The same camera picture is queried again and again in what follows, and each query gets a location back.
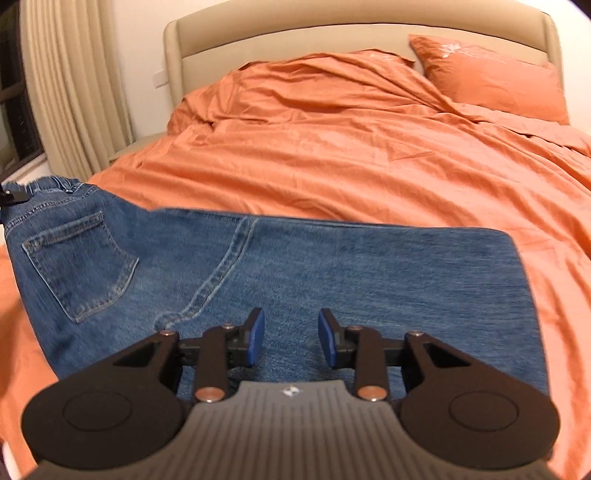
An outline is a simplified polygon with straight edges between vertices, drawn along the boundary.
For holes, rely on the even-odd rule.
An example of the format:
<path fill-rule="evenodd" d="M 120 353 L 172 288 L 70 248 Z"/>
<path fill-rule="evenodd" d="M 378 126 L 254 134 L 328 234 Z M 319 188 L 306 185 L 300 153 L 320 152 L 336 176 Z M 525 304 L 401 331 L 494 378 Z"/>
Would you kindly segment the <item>blue denim jeans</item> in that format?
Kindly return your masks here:
<path fill-rule="evenodd" d="M 415 228 L 146 210 L 90 184 L 45 177 L 1 221 L 24 308 L 66 377 L 162 330 L 197 337 L 254 308 L 263 356 L 247 377 L 334 377 L 318 313 L 384 336 L 428 333 L 540 390 L 537 314 L 512 239 Z"/>

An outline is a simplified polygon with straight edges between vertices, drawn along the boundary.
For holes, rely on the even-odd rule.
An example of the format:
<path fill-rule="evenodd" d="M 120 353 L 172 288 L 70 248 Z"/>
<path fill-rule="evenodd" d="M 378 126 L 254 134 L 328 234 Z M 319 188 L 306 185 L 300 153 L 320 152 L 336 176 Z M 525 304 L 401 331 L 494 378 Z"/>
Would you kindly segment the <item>dark framed window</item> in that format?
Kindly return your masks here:
<path fill-rule="evenodd" d="M 25 79 L 20 1 L 1 2 L 0 34 L 1 179 L 7 180 L 44 152 Z"/>

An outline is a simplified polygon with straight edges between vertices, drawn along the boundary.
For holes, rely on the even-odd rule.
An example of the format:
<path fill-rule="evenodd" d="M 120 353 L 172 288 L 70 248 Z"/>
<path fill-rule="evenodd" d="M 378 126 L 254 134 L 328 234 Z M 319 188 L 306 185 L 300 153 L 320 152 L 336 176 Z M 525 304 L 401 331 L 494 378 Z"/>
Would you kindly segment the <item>beige left nightstand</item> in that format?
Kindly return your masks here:
<path fill-rule="evenodd" d="M 108 162 L 109 162 L 109 164 L 113 164 L 120 157 L 140 151 L 143 148 L 145 148 L 146 146 L 149 146 L 149 145 L 153 144 L 154 142 L 157 142 L 158 140 L 160 140 L 164 136 L 165 136 L 164 132 L 159 132 L 159 133 L 156 133 L 153 135 L 139 138 L 138 140 L 134 141 L 130 145 L 124 147 L 123 149 L 121 149 L 121 150 L 115 152 L 113 155 L 111 155 L 109 157 Z"/>

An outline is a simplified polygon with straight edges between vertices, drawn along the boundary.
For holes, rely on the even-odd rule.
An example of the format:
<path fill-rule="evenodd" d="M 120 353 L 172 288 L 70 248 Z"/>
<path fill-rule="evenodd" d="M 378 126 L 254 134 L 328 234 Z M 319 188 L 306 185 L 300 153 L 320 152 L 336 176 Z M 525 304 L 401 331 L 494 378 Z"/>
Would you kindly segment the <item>beige curtain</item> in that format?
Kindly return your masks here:
<path fill-rule="evenodd" d="M 23 1 L 32 112 L 53 173 L 87 180 L 133 142 L 110 1 Z"/>

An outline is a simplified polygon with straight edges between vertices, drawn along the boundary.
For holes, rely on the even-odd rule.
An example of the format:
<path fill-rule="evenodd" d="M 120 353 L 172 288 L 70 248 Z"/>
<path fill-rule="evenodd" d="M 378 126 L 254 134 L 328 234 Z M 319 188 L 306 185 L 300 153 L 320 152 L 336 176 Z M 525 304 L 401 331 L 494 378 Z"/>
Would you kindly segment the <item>beige upholstered headboard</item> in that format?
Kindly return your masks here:
<path fill-rule="evenodd" d="M 412 59 L 411 34 L 562 66 L 551 16 L 518 1 L 224 1 L 166 25 L 171 101 L 252 61 L 365 49 Z"/>

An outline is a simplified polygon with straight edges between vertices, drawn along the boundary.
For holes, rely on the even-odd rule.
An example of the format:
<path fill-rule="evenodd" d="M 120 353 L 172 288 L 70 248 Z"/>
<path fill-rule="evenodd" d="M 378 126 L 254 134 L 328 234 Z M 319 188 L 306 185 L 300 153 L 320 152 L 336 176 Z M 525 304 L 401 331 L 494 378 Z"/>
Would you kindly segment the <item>orange bed duvet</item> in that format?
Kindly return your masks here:
<path fill-rule="evenodd" d="M 398 57 L 317 53 L 250 63 L 183 98 L 163 138 L 87 180 L 146 210 L 507 234 L 534 302 L 561 421 L 563 479 L 590 468 L 590 139 L 456 103 Z M 48 363 L 1 249 L 1 440 L 35 460 L 26 404 Z"/>

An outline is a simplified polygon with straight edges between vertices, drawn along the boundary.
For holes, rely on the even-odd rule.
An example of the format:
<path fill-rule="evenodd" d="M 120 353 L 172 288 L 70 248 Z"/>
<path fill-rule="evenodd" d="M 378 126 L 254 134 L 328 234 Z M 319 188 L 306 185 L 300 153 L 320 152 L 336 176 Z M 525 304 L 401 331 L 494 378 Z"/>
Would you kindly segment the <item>orange pillow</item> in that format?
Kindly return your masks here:
<path fill-rule="evenodd" d="M 456 103 L 568 125 L 560 75 L 493 50 L 434 36 L 411 35 L 409 44 L 426 77 Z"/>

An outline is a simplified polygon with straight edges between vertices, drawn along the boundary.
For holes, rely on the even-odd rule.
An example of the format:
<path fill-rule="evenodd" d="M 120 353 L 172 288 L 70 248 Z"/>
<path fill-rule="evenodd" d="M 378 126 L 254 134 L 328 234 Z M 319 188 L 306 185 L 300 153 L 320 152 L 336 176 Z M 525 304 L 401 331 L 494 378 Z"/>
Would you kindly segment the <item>white wall switch plate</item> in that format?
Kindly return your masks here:
<path fill-rule="evenodd" d="M 157 71 L 152 76 L 152 83 L 155 89 L 161 88 L 168 83 L 168 75 L 165 70 Z"/>

